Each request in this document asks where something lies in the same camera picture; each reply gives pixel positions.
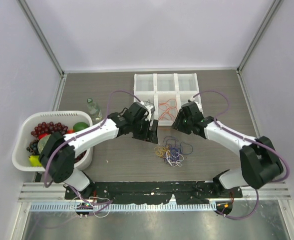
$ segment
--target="green lime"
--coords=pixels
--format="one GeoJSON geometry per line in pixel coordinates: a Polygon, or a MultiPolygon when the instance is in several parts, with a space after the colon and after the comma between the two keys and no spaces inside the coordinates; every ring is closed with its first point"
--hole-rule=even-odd
{"type": "Polygon", "coordinates": [[[81,130],[84,130],[86,128],[88,128],[89,125],[85,122],[77,122],[74,126],[73,126],[73,130],[74,132],[78,132],[78,131],[81,131],[81,130]]]}

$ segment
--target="glass bottle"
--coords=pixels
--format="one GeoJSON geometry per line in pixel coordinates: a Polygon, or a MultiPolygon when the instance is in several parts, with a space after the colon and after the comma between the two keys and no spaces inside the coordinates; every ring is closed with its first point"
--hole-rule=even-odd
{"type": "Polygon", "coordinates": [[[87,107],[89,116],[92,119],[92,123],[95,125],[102,120],[102,113],[99,105],[92,100],[92,98],[87,99],[87,107]]]}

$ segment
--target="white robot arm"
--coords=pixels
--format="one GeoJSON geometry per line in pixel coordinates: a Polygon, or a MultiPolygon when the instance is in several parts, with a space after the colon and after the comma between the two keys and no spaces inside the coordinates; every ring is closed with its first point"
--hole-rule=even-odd
{"type": "Polygon", "coordinates": [[[87,198],[92,195],[93,182],[85,173],[74,168],[74,159],[82,152],[103,141],[128,133],[133,133],[134,139],[157,144],[158,121],[152,120],[154,110],[152,105],[145,106],[143,102],[134,102],[129,109],[123,110],[123,112],[111,113],[103,125],[98,123],[65,136],[55,132],[48,139],[39,160],[44,167],[47,167],[54,150],[68,142],[54,156],[49,166],[49,174],[55,183],[64,182],[87,198]]]}
{"type": "Polygon", "coordinates": [[[219,121],[215,122],[211,116],[204,117],[200,105],[195,101],[181,107],[172,128],[220,143],[240,157],[241,168],[226,170],[214,177],[213,181],[220,192],[246,185],[259,189],[284,170],[275,154],[252,143],[257,141],[274,149],[270,139],[246,136],[219,121]]]}

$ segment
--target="white storage box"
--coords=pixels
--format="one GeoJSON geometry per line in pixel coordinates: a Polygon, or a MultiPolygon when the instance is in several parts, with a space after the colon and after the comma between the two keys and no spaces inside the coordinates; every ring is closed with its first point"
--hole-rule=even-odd
{"type": "MultiPolygon", "coordinates": [[[[35,137],[30,134],[34,131],[34,127],[42,122],[54,122],[62,123],[71,129],[75,123],[84,122],[89,126],[92,126],[92,120],[88,114],[82,111],[48,111],[39,112],[31,115],[27,118],[19,131],[18,139],[15,148],[12,153],[12,163],[13,165],[24,172],[44,172],[44,167],[41,166],[31,166],[28,157],[31,155],[26,148],[29,143],[35,140],[35,137]]],[[[93,149],[87,150],[85,156],[77,163],[75,163],[75,168],[79,170],[84,170],[88,167],[92,161],[93,149]]]]}
{"type": "MultiPolygon", "coordinates": [[[[197,74],[135,74],[133,91],[145,104],[155,106],[159,126],[171,126],[181,105],[199,92],[197,74]]],[[[195,101],[201,104],[200,96],[195,101]]]]}

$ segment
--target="brown tabletop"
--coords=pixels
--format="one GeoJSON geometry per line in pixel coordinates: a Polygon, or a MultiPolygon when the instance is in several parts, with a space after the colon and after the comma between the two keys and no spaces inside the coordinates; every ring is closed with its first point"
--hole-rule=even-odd
{"type": "MultiPolygon", "coordinates": [[[[108,95],[114,90],[133,92],[133,76],[139,72],[106,72],[68,74],[59,110],[86,112],[86,99],[100,104],[103,115],[108,95]]],[[[173,71],[171,73],[197,73],[199,89],[219,90],[231,102],[230,110],[219,120],[247,135],[254,136],[254,128],[235,70],[173,71]]],[[[133,103],[133,97],[116,93],[110,112],[119,112],[133,103]]],[[[202,96],[205,116],[214,116],[225,109],[225,100],[217,94],[202,96]]],[[[211,180],[226,169],[240,166],[239,158],[218,143],[196,135],[180,133],[170,127],[158,128],[159,144],[131,138],[131,134],[102,142],[94,147],[93,160],[85,172],[94,181],[191,181],[211,180]],[[154,148],[163,145],[165,136],[174,136],[180,142],[193,146],[181,167],[171,167],[155,155],[154,148]]]]}

